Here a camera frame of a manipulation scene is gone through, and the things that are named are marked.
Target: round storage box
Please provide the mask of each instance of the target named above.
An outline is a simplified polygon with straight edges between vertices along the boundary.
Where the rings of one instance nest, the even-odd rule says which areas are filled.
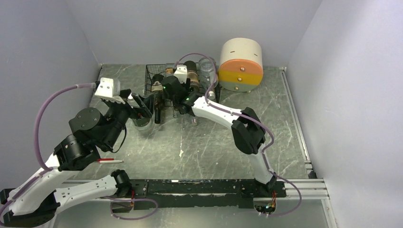
[[[221,50],[218,72],[220,85],[228,90],[247,92],[263,78],[262,48],[247,38],[228,40]]]

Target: marble tabletop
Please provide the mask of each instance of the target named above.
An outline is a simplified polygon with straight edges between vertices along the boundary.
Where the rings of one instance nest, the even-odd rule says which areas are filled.
[[[99,77],[119,79],[121,89],[144,93],[145,65],[103,65]],[[232,108],[253,108],[274,134],[275,143],[267,149],[274,170],[288,179],[308,178],[304,156],[280,70],[265,67],[261,84],[250,93],[221,91],[220,104]],[[93,97],[91,107],[103,114],[107,106]],[[162,111],[161,124],[148,134],[140,133],[127,121],[127,137],[118,153],[102,152],[101,157],[123,160],[120,164],[93,163],[73,179],[96,180],[116,169],[131,179],[247,179],[253,169],[247,156],[235,146],[232,132],[213,121],[199,118],[192,126],[187,115],[173,117],[170,107]],[[120,145],[124,133],[116,141]]]

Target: white wall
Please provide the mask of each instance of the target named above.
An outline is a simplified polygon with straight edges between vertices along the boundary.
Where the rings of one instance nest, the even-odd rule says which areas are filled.
[[[324,0],[287,77],[339,226],[402,227],[402,1]]]
[[[0,0],[0,190],[22,184],[39,168],[33,126],[55,91],[91,82],[99,71],[83,31],[59,0]],[[71,133],[68,121],[91,91],[68,92],[45,112],[39,132],[45,159]]]
[[[263,64],[286,66],[322,0],[67,0],[100,63],[217,61],[235,37],[256,40]]]

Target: black wire basket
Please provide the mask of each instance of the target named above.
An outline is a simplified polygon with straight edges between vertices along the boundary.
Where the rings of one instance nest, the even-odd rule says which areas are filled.
[[[197,70],[199,71],[199,64],[196,63]],[[151,93],[151,78],[153,78],[154,75],[163,75],[164,77],[166,76],[165,73],[165,64],[148,64],[145,65],[145,84],[144,84],[144,95],[148,95]],[[201,87],[201,92],[204,93],[207,88]],[[215,92],[215,102],[220,101],[220,94],[221,94],[221,87],[220,83],[217,84],[217,86],[214,88]]]

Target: bottle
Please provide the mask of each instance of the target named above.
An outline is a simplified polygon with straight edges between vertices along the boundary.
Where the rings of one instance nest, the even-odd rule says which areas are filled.
[[[215,75],[215,68],[217,67],[217,64],[213,58],[211,59],[213,60],[213,64],[211,64],[210,60],[206,57],[203,57],[199,60],[199,80],[201,86],[204,88],[204,91],[206,91],[208,87],[214,83],[213,89],[209,92],[208,97],[210,100],[214,100],[214,88],[218,85],[218,76]]]

